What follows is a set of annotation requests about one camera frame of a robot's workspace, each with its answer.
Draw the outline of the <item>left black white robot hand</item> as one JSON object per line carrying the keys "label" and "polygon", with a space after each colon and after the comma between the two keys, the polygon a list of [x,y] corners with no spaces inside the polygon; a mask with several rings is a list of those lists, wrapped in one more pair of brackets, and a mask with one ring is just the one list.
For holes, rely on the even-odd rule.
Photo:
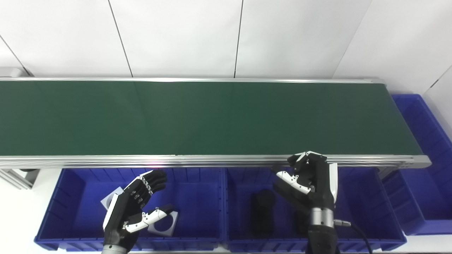
{"label": "left black white robot hand", "polygon": [[174,211],[166,204],[144,212],[153,194],[165,188],[167,174],[162,169],[142,173],[123,192],[112,197],[103,222],[103,253],[127,254],[138,240],[139,231]]}

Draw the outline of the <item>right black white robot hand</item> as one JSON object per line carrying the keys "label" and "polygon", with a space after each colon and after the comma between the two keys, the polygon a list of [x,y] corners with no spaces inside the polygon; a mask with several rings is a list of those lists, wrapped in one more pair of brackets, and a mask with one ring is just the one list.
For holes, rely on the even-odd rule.
{"label": "right black white robot hand", "polygon": [[313,151],[294,154],[287,159],[291,170],[271,167],[276,175],[273,189],[296,209],[314,208],[334,211],[338,193],[338,165]]}

